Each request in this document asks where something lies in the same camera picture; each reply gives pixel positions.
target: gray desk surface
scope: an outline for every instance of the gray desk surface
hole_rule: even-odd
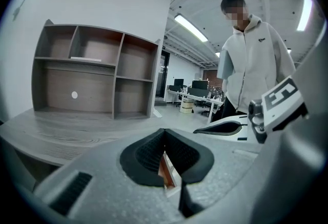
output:
[[[157,117],[112,120],[104,113],[30,109],[0,126],[0,136],[20,152],[61,166],[87,149],[167,127]]]
[[[187,98],[198,100],[198,101],[205,101],[205,102],[209,102],[209,103],[218,104],[220,106],[223,104],[223,102],[221,102],[217,99],[204,98],[204,97],[200,97],[200,96],[195,96],[195,95],[186,94],[186,93],[182,93],[182,92],[175,92],[175,91],[171,91],[171,90],[167,90],[167,92],[170,93],[170,94],[175,94],[175,95],[183,95]]]

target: wooden shelf unit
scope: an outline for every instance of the wooden shelf unit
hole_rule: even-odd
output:
[[[130,34],[47,20],[33,62],[34,110],[150,117],[159,55],[158,44]]]

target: black pants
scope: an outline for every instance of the black pants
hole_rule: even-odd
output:
[[[230,101],[226,97],[224,100],[224,107],[223,107],[221,118],[225,118],[225,117],[233,116],[233,115],[245,115],[245,113],[240,112],[240,111],[236,112],[236,109],[234,108],[234,106],[230,103]]]

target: white hoodie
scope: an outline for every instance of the white hoodie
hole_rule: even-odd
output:
[[[287,47],[271,25],[255,16],[241,32],[233,28],[233,35],[224,44],[234,72],[223,81],[223,92],[234,108],[248,113],[253,99],[280,83],[295,71]]]

